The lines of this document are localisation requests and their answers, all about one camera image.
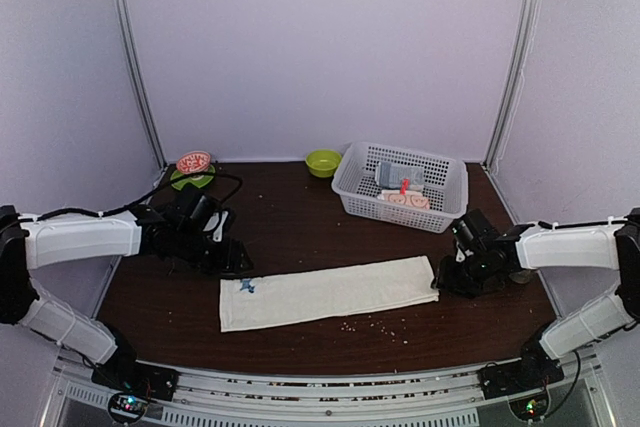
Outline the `white towel blue print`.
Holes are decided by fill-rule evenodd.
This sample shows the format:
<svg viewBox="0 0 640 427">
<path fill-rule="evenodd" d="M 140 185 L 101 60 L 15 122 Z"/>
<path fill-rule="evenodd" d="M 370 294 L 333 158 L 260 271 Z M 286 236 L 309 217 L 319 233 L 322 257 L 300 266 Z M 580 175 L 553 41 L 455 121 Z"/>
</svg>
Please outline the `white towel blue print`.
<svg viewBox="0 0 640 427">
<path fill-rule="evenodd" d="M 304 273 L 222 280 L 223 333 L 267 329 L 436 302 L 429 259 L 418 256 Z"/>
</svg>

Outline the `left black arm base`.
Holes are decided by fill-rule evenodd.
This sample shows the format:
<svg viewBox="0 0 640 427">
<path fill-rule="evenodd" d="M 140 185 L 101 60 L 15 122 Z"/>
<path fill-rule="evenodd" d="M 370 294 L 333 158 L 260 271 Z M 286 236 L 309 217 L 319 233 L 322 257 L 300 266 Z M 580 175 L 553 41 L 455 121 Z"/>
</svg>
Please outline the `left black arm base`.
<svg viewBox="0 0 640 427">
<path fill-rule="evenodd" d="M 174 397 L 178 372 L 138 361 L 130 346 L 117 346 L 103 363 L 84 362 L 92 369 L 91 380 L 96 384 L 151 400 L 171 401 Z"/>
</svg>

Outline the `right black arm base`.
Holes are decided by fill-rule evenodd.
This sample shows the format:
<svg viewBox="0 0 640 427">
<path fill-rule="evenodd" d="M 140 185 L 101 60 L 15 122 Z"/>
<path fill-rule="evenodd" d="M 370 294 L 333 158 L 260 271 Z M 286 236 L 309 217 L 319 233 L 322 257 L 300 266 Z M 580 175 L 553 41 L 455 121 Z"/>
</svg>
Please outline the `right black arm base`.
<svg viewBox="0 0 640 427">
<path fill-rule="evenodd" d="M 492 362 L 478 371 L 485 400 L 544 389 L 564 378 L 559 361 L 552 359 L 537 342 L 525 344 L 518 360 Z"/>
</svg>

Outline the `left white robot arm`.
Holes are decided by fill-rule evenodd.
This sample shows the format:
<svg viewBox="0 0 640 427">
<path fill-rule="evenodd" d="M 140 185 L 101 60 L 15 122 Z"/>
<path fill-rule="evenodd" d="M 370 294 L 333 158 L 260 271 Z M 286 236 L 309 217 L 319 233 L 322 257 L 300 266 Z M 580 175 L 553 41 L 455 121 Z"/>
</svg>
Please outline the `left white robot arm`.
<svg viewBox="0 0 640 427">
<path fill-rule="evenodd" d="M 244 244 L 228 236 L 233 213 L 188 185 L 157 207 L 135 203 L 118 211 L 61 209 L 20 214 L 1 209 L 1 321 L 20 325 L 104 366 L 123 391 L 144 380 L 136 352 L 113 327 L 93 320 L 46 291 L 33 271 L 94 258 L 156 256 L 196 270 L 239 278 L 253 268 Z"/>
</svg>

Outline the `orange bunny pattern towel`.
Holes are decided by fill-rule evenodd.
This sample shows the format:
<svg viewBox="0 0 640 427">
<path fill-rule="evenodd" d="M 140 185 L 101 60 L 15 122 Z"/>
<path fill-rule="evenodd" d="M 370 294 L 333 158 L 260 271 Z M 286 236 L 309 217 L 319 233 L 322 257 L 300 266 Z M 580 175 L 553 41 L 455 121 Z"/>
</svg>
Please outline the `orange bunny pattern towel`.
<svg viewBox="0 0 640 427">
<path fill-rule="evenodd" d="M 382 190 L 377 199 L 421 210 L 431 208 L 429 198 L 417 191 Z"/>
</svg>

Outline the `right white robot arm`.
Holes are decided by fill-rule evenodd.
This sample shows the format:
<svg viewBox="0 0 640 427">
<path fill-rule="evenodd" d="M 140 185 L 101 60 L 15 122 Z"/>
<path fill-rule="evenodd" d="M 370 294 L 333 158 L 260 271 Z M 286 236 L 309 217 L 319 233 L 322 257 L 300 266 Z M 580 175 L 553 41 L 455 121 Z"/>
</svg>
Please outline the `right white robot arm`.
<svg viewBox="0 0 640 427">
<path fill-rule="evenodd" d="M 513 366 L 519 387 L 535 387 L 551 361 L 639 322 L 638 208 L 603 221 L 517 224 L 504 233 L 474 209 L 454 220 L 451 231 L 457 253 L 441 260 L 432 286 L 457 296 L 476 298 L 494 281 L 547 268 L 618 273 L 612 287 L 533 337 Z"/>
</svg>

